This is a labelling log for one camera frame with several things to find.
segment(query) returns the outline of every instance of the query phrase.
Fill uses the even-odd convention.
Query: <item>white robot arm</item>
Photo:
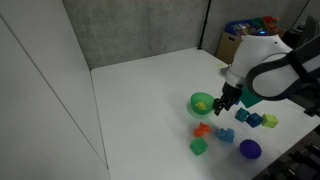
[[[248,89],[265,100],[282,100],[304,85],[320,82],[320,36],[292,50],[277,34],[260,31],[243,37],[226,74],[223,96],[216,99],[214,111],[239,100],[241,89]]]

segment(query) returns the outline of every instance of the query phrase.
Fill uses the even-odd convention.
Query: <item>blue block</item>
[[[224,130],[223,128],[218,129],[216,131],[216,137],[220,139],[220,141],[233,143],[234,130],[233,129]]]
[[[238,119],[240,122],[246,121],[250,113],[246,111],[245,109],[240,108],[235,116],[236,119]]]
[[[251,114],[251,115],[247,118],[247,120],[246,120],[246,122],[247,122],[252,128],[259,126],[262,121],[263,121],[262,117],[259,116],[257,113]]]

